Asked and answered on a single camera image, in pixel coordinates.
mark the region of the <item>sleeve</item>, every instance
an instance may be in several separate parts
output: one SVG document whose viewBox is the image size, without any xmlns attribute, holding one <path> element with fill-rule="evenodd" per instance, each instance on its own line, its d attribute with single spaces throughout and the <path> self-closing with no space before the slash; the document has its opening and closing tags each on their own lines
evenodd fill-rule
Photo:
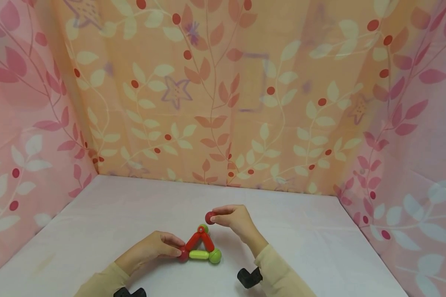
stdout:
<svg viewBox="0 0 446 297">
<path fill-rule="evenodd" d="M 75 297 L 113 297 L 117 290 L 125 287 L 127 280 L 129 280 L 129 275 L 113 262 L 85 282 Z"/>
<path fill-rule="evenodd" d="M 267 297 L 315 297 L 311 288 L 271 245 L 261 251 L 254 263 L 263 276 L 261 287 Z"/>
</svg>

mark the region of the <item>green sphere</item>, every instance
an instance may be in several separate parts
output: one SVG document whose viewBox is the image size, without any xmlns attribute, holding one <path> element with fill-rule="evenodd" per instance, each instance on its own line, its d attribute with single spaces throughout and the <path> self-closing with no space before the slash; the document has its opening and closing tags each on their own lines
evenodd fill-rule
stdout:
<svg viewBox="0 0 446 297">
<path fill-rule="evenodd" d="M 208 258 L 210 260 L 211 263 L 213 264 L 218 264 L 220 263 L 221 259 L 222 259 L 222 253 L 220 250 L 218 250 L 216 247 L 215 249 L 210 252 L 210 257 Z"/>
<path fill-rule="evenodd" d="M 203 229 L 205 229 L 205 233 L 208 234 L 208 232 L 210 232 L 210 231 L 208 230 L 208 226 L 207 226 L 207 225 L 205 225 L 205 224 L 200 224 L 200 225 L 198 225 L 198 228 L 200 228 L 200 226 L 202 226 Z"/>
</svg>

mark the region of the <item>green magnetic stick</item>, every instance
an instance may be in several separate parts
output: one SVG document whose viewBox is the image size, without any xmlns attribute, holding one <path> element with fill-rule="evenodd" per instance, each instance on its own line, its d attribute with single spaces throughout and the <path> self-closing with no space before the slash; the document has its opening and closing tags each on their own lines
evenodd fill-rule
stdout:
<svg viewBox="0 0 446 297">
<path fill-rule="evenodd" d="M 208 260 L 210 253 L 206 250 L 192 250 L 190 251 L 190 259 Z"/>
</svg>

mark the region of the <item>toy triangle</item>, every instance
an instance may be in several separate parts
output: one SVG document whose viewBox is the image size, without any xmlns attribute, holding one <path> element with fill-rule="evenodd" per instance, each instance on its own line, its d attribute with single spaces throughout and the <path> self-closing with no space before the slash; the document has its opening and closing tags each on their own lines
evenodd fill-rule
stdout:
<svg viewBox="0 0 446 297">
<path fill-rule="evenodd" d="M 197 250 L 200 241 L 203 242 L 205 250 Z M 180 262 L 186 262 L 188 259 L 209 260 L 213 264 L 218 264 L 221 261 L 222 253 L 215 248 L 213 241 L 211 241 L 208 226 L 201 224 L 198 226 L 196 232 L 192 235 L 185 246 L 180 248 L 182 255 L 178 257 Z"/>
</svg>

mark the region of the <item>fabric backdrop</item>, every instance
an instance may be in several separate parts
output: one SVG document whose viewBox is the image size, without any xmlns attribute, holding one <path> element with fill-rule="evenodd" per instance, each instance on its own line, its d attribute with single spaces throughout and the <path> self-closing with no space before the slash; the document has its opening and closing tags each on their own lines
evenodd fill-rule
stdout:
<svg viewBox="0 0 446 297">
<path fill-rule="evenodd" d="M 33 7 L 0 1 L 0 267 L 96 174 L 64 79 Z"/>
<path fill-rule="evenodd" d="M 446 0 L 35 9 L 100 174 L 336 195 L 410 295 L 446 296 Z"/>
</svg>

